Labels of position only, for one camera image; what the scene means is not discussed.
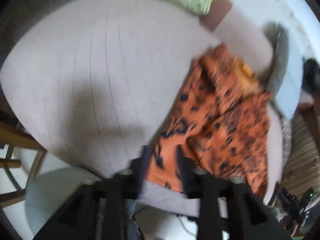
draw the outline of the orange leopard print fabric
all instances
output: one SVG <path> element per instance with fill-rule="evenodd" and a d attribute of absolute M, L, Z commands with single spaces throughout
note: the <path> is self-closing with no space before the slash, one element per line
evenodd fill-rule
<path fill-rule="evenodd" d="M 238 62 L 224 45 L 193 62 L 170 121 L 154 147 L 149 181 L 183 191 L 176 152 L 180 145 L 183 156 L 198 167 L 225 179 L 240 176 L 254 193 L 265 195 L 269 93 L 253 86 L 253 95 L 244 97 L 248 92 L 235 71 Z"/>

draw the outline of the floor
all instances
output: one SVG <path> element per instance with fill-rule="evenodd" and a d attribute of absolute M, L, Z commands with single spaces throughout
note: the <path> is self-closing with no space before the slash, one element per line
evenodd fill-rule
<path fill-rule="evenodd" d="M 46 5 L 42 5 L 37 11 L 31 10 L 35 7 L 36 0 L 28 1 L 29 3 L 25 1 L 25 3 L 18 4 L 14 8 L 15 12 L 8 18 L 5 28 L 7 31 L 0 30 L 0 39 L 7 41 L 7 47 L 1 50 L 0 60 L 4 60 L 6 53 L 35 22 L 70 0 L 49 0 Z M 300 50 L 306 57 L 320 59 L 320 40 L 317 39 L 320 35 L 320 24 L 304 0 L 233 0 L 233 2 L 243 10 L 252 22 L 261 28 L 269 21 L 281 22 L 290 29 L 292 37 L 297 41 Z M 26 12 L 32 17 L 26 19 Z M 6 148 L 0 150 L 0 158 L 4 158 L 5 153 Z M 13 153 L 13 158 L 22 161 L 20 169 L 12 169 L 12 173 L 21 187 L 25 187 L 27 174 L 35 155 L 36 151 L 19 148 L 16 148 Z M 48 153 L 39 173 L 44 174 L 68 166 L 68 164 Z M 0 193 L 10 191 L 14 191 L 14 188 L 4 171 L 0 169 Z M 7 207 L 4 212 L 19 235 L 24 240 L 30 240 L 34 235 L 28 225 L 24 204 L 24 202 L 21 202 Z M 179 219 L 168 212 L 147 208 L 137 215 L 137 220 L 147 239 L 195 239 L 194 236 L 184 230 Z M 187 221 L 185 217 L 182 218 L 182 221 L 191 233 L 196 233 L 195 223 Z"/>

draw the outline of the person's foot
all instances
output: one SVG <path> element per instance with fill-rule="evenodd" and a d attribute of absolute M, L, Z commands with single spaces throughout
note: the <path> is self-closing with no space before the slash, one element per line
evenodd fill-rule
<path fill-rule="evenodd" d="M 313 58 L 308 59 L 303 65 L 302 87 L 311 95 L 320 91 L 320 66 Z"/>

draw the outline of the cable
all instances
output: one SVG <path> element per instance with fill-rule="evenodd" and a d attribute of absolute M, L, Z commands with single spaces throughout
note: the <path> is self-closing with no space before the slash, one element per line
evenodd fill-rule
<path fill-rule="evenodd" d="M 197 238 L 197 236 L 196 236 L 194 233 L 190 232 L 190 231 L 186 228 L 186 226 L 184 225 L 181 217 L 180 217 L 180 216 L 177 216 L 177 217 L 178 217 L 178 219 L 179 219 L 179 221 L 180 221 L 180 224 L 182 225 L 183 229 L 184 229 L 189 235 L 194 236 L 195 238 Z"/>

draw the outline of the wooden chair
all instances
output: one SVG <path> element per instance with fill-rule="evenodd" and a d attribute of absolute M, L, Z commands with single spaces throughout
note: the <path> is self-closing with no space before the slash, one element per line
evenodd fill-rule
<path fill-rule="evenodd" d="M 19 186 L 12 173 L 10 172 L 10 169 L 21 167 L 20 160 L 11 159 L 14 147 L 17 146 L 21 148 L 38 150 L 28 175 L 27 185 L 28 182 L 36 176 L 37 171 L 40 167 L 39 164 L 41 163 L 46 152 L 46 150 L 31 135 L 24 133 L 19 129 L 18 126 L 19 123 L 17 127 L 14 128 L 10 125 L 0 122 L 0 141 L 9 145 L 5 159 L 0 159 L 0 168 L 4 169 L 9 180 L 16 189 L 16 191 L 13 192 L 0 194 L 0 206 L 2 208 L 13 205 L 25 199 L 25 189 L 22 189 Z"/>

